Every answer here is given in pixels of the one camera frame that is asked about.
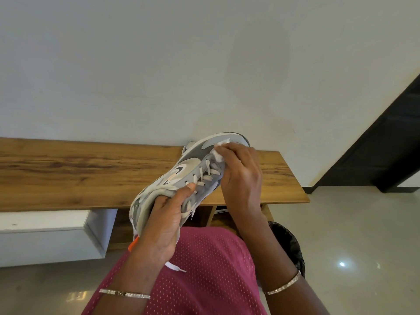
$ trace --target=forearm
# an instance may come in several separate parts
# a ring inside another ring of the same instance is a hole
[[[273,291],[288,283],[297,269],[272,233],[264,215],[237,225],[255,264],[263,291]],[[284,291],[266,295],[272,314],[327,314],[311,287],[301,277]]]
[[[162,266],[146,250],[133,250],[107,288],[150,295]],[[148,299],[103,294],[93,314],[142,314]]]

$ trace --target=white cabinet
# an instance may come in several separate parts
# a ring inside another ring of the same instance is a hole
[[[0,267],[101,259],[117,209],[2,212]]]

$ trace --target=lace end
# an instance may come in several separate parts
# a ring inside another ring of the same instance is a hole
[[[169,261],[167,261],[167,262],[165,263],[165,265],[166,265],[166,267],[170,268],[171,270],[174,270],[174,271],[181,271],[181,272],[186,273],[186,270],[182,270],[182,269],[180,269],[180,268],[179,268],[179,266],[173,265],[173,264],[172,264],[171,262],[169,262]]]

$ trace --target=white wall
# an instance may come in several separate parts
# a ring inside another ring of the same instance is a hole
[[[420,187],[420,171],[413,174],[406,181],[398,185],[398,187]]]
[[[420,0],[0,0],[0,136],[220,131],[312,186],[420,73]]]

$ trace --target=trash bag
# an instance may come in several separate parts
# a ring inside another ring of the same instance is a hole
[[[285,227],[277,222],[269,221],[271,231],[274,233],[277,241],[280,243],[287,256],[291,259],[296,268],[305,277],[305,261],[303,260],[302,251],[296,237]]]

